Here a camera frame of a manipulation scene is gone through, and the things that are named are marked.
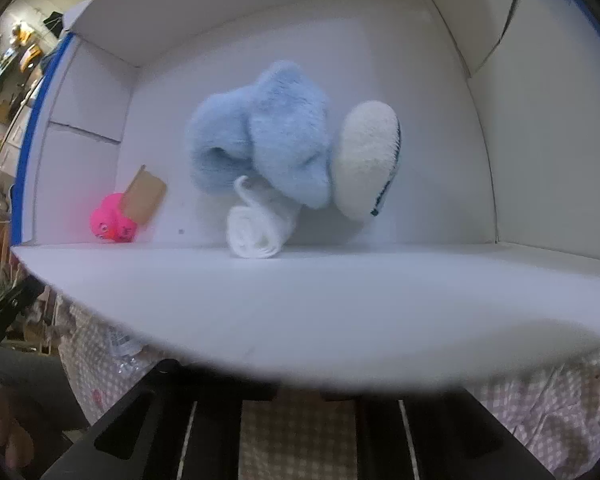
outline white towel roll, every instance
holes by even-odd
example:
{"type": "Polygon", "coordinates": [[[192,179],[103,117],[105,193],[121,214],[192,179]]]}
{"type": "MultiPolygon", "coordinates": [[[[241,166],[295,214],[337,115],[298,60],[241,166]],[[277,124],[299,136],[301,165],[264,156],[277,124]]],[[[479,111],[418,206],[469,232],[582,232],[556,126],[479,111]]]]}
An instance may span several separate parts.
{"type": "Polygon", "coordinates": [[[246,205],[236,205],[226,219],[226,240],[243,258],[270,258],[282,250],[296,228],[302,207],[261,177],[245,175],[234,189],[246,205]]]}

